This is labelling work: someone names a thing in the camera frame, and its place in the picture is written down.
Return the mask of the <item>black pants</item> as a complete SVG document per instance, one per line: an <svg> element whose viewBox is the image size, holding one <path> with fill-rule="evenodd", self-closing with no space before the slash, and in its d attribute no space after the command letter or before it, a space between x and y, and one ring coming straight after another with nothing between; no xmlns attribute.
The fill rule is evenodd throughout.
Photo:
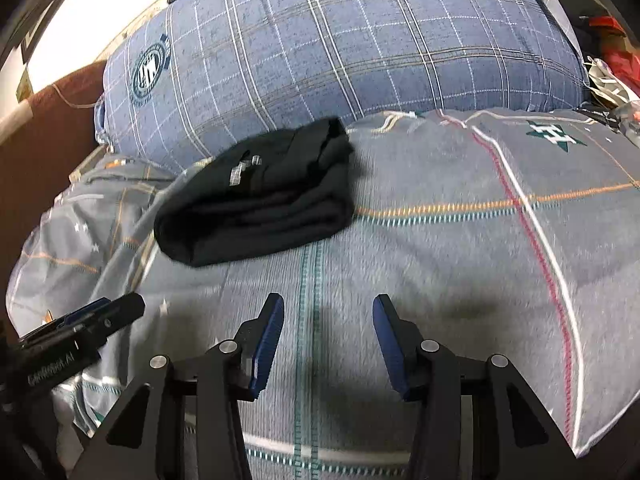
<svg viewBox="0 0 640 480"><path fill-rule="evenodd" d="M163 202L157 244L199 268L324 240L352 221L353 150L336 117L235 144Z"/></svg>

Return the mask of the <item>red clothing pile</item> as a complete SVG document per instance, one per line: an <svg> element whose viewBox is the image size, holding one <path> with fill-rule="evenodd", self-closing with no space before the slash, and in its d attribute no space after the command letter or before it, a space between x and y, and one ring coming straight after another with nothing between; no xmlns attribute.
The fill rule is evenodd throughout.
<svg viewBox="0 0 640 480"><path fill-rule="evenodd" d="M590 32L598 37L600 58L638 98L639 48L630 42L623 26L612 16L590 18L588 26Z"/></svg>

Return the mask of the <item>brown wooden headboard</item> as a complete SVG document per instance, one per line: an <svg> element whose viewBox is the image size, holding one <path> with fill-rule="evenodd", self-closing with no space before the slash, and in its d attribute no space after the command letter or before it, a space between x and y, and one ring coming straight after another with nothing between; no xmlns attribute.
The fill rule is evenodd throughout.
<svg viewBox="0 0 640 480"><path fill-rule="evenodd" d="M1 291L40 214L67 188L68 175L95 148L94 103L106 63L49 84L1 121Z"/></svg>

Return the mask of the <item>grey patterned bed sheet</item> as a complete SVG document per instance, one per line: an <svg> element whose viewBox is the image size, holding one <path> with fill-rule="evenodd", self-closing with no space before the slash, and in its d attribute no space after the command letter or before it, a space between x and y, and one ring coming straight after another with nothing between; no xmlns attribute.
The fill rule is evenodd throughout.
<svg viewBox="0 0 640 480"><path fill-rule="evenodd" d="M6 307L17 333L96 298L145 312L56 392L95 432L157 353L199 356L270 292L284 327L267 389L240 407L256 479L390 479L416 407L390 385L372 321L390 296L459 356L502 353L578 455L639 402L639 151L573 112L383 112L348 127L347 229L257 259L190 268L153 220L202 169L104 157L26 240Z"/></svg>

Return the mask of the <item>blue plaid pillow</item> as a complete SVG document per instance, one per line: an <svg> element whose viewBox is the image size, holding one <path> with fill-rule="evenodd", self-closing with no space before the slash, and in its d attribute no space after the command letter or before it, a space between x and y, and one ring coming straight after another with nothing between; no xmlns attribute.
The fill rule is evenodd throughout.
<svg viewBox="0 0 640 480"><path fill-rule="evenodd" d="M175 0L103 88L96 140L179 172L323 117L572 108L587 74L559 0Z"/></svg>

